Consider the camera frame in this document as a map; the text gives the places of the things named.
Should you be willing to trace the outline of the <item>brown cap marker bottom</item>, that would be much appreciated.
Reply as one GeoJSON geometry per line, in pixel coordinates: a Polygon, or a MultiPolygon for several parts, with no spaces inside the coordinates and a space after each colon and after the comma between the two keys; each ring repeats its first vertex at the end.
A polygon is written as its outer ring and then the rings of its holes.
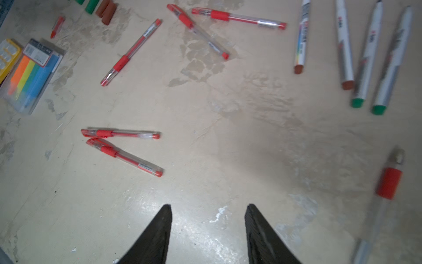
{"type": "Polygon", "coordinates": [[[347,11],[344,0],[336,0],[336,28],[341,85],[344,90],[352,90],[355,85],[355,75],[353,73],[347,11]]]}

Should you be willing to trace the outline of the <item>green cap marker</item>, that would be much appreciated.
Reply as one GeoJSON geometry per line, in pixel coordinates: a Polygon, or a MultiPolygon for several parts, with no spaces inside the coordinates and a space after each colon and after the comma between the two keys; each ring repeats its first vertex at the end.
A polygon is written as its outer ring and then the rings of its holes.
{"type": "Polygon", "coordinates": [[[407,48],[412,18],[413,10],[412,7],[408,5],[402,13],[400,23],[392,39],[389,54],[386,58],[377,95],[371,108],[371,112],[374,115],[383,115],[389,105],[399,68],[407,48]]]}
{"type": "Polygon", "coordinates": [[[361,108],[367,98],[373,65],[377,54],[383,9],[383,1],[377,1],[367,27],[364,49],[359,60],[356,85],[351,100],[352,108],[361,108]]]}

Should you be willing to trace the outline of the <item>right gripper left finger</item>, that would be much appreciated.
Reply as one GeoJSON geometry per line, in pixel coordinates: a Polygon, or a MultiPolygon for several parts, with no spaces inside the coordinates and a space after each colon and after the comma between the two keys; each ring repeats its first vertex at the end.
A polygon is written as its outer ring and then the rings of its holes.
{"type": "Polygon", "coordinates": [[[163,205],[118,264],[165,264],[172,220],[171,205],[163,205]]]}

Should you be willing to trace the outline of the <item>brown cap white marker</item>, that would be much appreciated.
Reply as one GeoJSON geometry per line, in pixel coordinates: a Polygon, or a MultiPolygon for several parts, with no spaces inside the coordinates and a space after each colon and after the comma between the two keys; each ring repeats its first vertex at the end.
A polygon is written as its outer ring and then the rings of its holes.
{"type": "Polygon", "coordinates": [[[298,39],[296,45],[296,56],[294,73],[299,75],[303,72],[306,61],[307,35],[309,28],[309,14],[311,10],[311,1],[303,0],[301,5],[301,21],[299,24],[298,39]]]}

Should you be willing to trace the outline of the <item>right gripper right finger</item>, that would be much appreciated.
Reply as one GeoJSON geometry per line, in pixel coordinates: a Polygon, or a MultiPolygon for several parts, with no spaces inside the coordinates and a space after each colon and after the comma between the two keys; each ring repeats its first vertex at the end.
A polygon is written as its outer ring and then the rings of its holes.
{"type": "Polygon", "coordinates": [[[300,264],[256,205],[245,213],[248,259],[251,264],[300,264]]]}

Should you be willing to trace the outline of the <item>brown pen cap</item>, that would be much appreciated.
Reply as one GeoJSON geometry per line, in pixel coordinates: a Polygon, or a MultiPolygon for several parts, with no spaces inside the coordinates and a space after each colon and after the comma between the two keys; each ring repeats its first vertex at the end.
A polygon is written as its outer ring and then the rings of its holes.
{"type": "Polygon", "coordinates": [[[116,11],[116,8],[117,8],[117,6],[114,2],[110,1],[108,3],[106,9],[103,12],[103,17],[102,17],[102,23],[104,25],[110,24],[112,17],[114,15],[115,11],[116,11]]]}
{"type": "Polygon", "coordinates": [[[111,0],[102,0],[99,7],[96,10],[96,15],[100,18],[103,17],[103,14],[106,10],[106,8],[108,7],[109,3],[111,2],[111,0]]]}

